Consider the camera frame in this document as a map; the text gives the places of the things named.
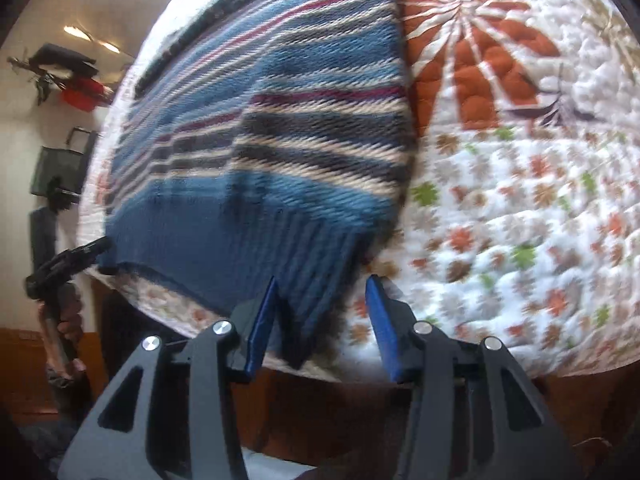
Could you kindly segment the person's left hand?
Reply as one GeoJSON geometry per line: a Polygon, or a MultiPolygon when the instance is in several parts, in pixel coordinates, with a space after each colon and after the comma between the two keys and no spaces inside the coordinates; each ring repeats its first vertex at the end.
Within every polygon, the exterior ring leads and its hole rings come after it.
{"type": "Polygon", "coordinates": [[[65,380],[76,380],[85,373],[86,367],[78,358],[68,358],[62,342],[69,342],[76,348],[84,334],[84,321],[81,316],[82,303],[74,284],[66,284],[58,290],[60,319],[55,321],[50,315],[51,308],[38,304],[38,322],[47,366],[65,380]]]}

